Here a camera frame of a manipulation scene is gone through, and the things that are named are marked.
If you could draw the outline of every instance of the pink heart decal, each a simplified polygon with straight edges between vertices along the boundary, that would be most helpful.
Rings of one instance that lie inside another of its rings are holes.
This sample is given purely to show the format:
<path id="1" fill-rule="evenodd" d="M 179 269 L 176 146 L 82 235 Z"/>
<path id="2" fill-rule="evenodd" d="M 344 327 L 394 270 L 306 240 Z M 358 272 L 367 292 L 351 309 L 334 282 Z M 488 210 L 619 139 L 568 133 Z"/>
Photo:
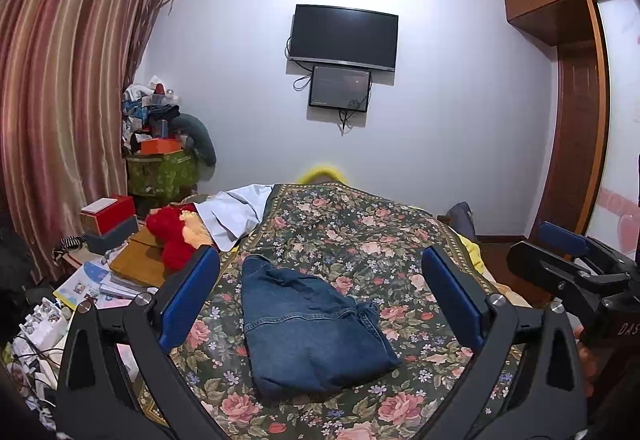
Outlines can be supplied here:
<path id="1" fill-rule="evenodd" d="M 638 246 L 638 234 L 640 233 L 640 217 L 631 214 L 623 214 L 618 222 L 618 241 L 620 252 L 628 254 Z"/>

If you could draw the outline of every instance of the blue jeans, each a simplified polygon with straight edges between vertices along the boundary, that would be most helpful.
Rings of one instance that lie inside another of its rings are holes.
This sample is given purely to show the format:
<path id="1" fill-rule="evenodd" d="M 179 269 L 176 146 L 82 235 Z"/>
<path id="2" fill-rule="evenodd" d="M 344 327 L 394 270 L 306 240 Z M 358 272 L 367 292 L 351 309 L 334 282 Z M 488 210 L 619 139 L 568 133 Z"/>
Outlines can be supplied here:
<path id="1" fill-rule="evenodd" d="M 262 398 L 333 393 L 392 370 L 400 360 L 378 328 L 375 303 L 356 303 L 319 277 L 242 265 L 244 337 Z"/>

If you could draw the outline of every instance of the metal bolt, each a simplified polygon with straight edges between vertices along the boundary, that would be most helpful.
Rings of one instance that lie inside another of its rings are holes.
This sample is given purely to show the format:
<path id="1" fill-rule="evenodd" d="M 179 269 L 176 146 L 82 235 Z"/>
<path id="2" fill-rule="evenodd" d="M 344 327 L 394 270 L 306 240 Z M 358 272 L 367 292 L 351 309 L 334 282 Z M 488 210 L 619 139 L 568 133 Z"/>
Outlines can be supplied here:
<path id="1" fill-rule="evenodd" d="M 78 305 L 78 308 L 76 308 L 76 311 L 80 312 L 81 314 L 86 314 L 90 309 L 91 309 L 91 301 L 89 301 L 89 299 L 85 299 Z"/>
<path id="2" fill-rule="evenodd" d="M 493 306 L 504 306 L 507 304 L 507 298 L 502 294 L 491 294 L 489 296 L 489 302 Z"/>
<path id="3" fill-rule="evenodd" d="M 134 300 L 136 302 L 136 305 L 146 306 L 151 302 L 152 298 L 153 296 L 149 292 L 141 292 L 140 294 L 136 295 L 136 298 Z"/>
<path id="4" fill-rule="evenodd" d="M 564 306 L 562 306 L 562 303 L 560 301 L 551 301 L 549 303 L 549 308 L 551 308 L 551 311 L 555 312 L 556 314 L 561 314 L 562 312 L 564 312 Z"/>

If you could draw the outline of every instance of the black monitor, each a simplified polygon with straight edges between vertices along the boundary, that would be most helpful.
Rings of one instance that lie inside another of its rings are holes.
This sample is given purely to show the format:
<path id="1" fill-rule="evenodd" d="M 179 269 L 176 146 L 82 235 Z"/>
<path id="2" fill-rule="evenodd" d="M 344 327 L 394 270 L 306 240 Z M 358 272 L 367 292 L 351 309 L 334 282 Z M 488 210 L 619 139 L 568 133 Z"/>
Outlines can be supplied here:
<path id="1" fill-rule="evenodd" d="M 316 64 L 309 105 L 365 113 L 369 106 L 370 84 L 370 71 Z"/>
<path id="2" fill-rule="evenodd" d="M 290 60 L 395 71 L 397 48 L 397 15 L 334 6 L 296 6 Z"/>

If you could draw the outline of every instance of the flower pattern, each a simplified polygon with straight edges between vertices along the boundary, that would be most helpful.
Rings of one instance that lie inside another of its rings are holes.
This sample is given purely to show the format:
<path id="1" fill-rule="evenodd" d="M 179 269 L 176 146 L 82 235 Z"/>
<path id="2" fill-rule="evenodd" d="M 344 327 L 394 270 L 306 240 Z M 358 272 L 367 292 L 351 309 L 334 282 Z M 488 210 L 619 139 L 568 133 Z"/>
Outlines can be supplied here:
<path id="1" fill-rule="evenodd" d="M 455 385 L 473 352 L 453 336 L 421 275 L 424 248 L 438 243 L 485 292 L 495 291 L 472 267 L 449 227 L 430 214 L 341 184 L 276 185 L 263 223 L 239 250 L 221 254 L 221 277 L 191 328 L 171 353 L 207 412 L 232 440 L 408 440 Z M 322 398 L 260 402 L 242 334 L 240 272 L 250 253 L 276 267 L 316 275 L 343 295 L 372 300 L 380 329 L 402 359 L 391 373 Z M 499 411 L 519 352 L 487 403 Z M 148 391 L 145 412 L 162 422 Z"/>

